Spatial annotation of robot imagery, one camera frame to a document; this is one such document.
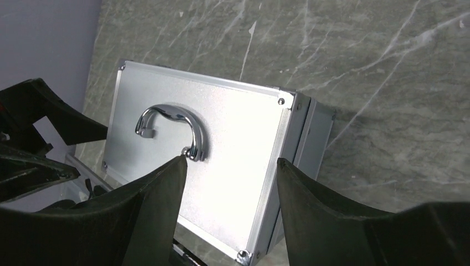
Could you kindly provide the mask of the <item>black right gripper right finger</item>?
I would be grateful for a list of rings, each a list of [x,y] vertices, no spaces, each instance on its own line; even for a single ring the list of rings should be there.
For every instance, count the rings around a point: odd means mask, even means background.
[[[277,184],[290,265],[468,265],[469,203],[386,212],[314,181],[284,158]]]

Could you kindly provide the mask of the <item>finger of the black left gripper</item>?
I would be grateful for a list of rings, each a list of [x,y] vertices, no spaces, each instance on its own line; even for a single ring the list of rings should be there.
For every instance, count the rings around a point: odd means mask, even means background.
[[[1,90],[1,143],[46,155],[46,143],[34,123],[47,117],[67,145],[105,140],[108,128],[65,103],[41,78]]]
[[[1,202],[14,201],[79,176],[73,166],[1,145]]]

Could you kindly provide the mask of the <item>grey metal medicine case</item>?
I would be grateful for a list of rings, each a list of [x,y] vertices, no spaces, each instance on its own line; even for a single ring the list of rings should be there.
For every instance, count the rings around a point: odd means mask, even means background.
[[[125,60],[103,170],[126,184],[184,155],[179,225],[255,265],[284,236],[277,159],[317,178],[334,119],[333,109],[294,90]]]

